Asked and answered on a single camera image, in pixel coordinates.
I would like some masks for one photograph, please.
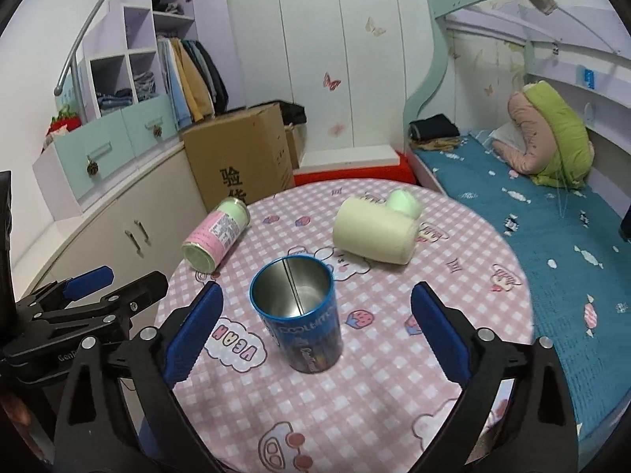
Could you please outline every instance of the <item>blue bed sheet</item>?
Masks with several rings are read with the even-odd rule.
[[[587,437],[631,387],[631,244],[590,188],[536,186],[472,138],[417,151],[453,199],[485,218],[528,277],[535,336],[552,338]]]

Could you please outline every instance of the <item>can label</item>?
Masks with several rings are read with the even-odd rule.
[[[218,265],[240,234],[239,223],[227,213],[216,210],[186,241],[197,243]]]
[[[331,297],[318,310],[303,317],[272,320],[261,315],[267,330],[285,353],[293,369],[318,373],[333,366],[342,354],[340,316]]]

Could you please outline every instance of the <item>cup rim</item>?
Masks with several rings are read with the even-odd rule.
[[[300,315],[298,317],[274,317],[268,313],[266,313],[265,311],[263,311],[257,304],[256,302],[254,302],[254,296],[252,295],[252,287],[254,286],[254,283],[256,282],[256,280],[259,278],[259,276],[265,272],[265,270],[267,270],[268,268],[270,268],[272,265],[274,265],[275,263],[278,263],[280,261],[283,260],[289,260],[292,258],[304,258],[310,261],[313,261],[315,263],[318,263],[320,266],[322,266],[322,268],[324,270],[326,270],[328,277],[329,277],[329,291],[327,292],[326,296],[324,296],[322,302],[320,302],[315,308],[313,308],[311,311],[309,311],[308,313],[305,313],[304,315]],[[332,271],[330,271],[330,268],[326,265],[326,263],[322,262],[319,259],[314,258],[313,256],[309,256],[306,254],[292,254],[290,256],[283,256],[281,258],[278,258],[270,263],[268,263],[267,265],[263,266],[263,268],[261,268],[256,275],[254,276],[254,278],[252,279],[252,282],[250,283],[250,289],[249,289],[249,295],[250,295],[250,304],[252,305],[252,307],[254,307],[254,311],[256,311],[258,314],[263,315],[265,318],[268,318],[270,320],[275,320],[277,322],[291,322],[293,320],[298,320],[300,318],[304,318],[304,317],[308,317],[309,315],[311,315],[312,313],[318,311],[319,309],[321,309],[327,302],[329,302],[331,295],[333,294],[334,290],[335,290],[335,280],[333,279],[333,273]]]

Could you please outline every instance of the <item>cardboard box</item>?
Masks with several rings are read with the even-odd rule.
[[[301,168],[302,157],[305,156],[305,132],[306,126],[304,124],[285,127],[289,157],[291,158],[291,166],[294,169]]]
[[[251,204],[295,186],[278,105],[219,116],[183,135],[208,211],[225,197]]]

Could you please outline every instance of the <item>cream cylindrical object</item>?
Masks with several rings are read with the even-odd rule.
[[[333,224],[333,244],[352,254],[407,265],[418,225],[402,213],[357,197],[346,199]]]
[[[184,241],[182,253],[195,270],[210,274],[249,224],[245,203],[228,197]]]
[[[423,206],[407,190],[399,188],[393,191],[386,201],[390,210],[402,213],[412,220],[416,220],[423,213]]]

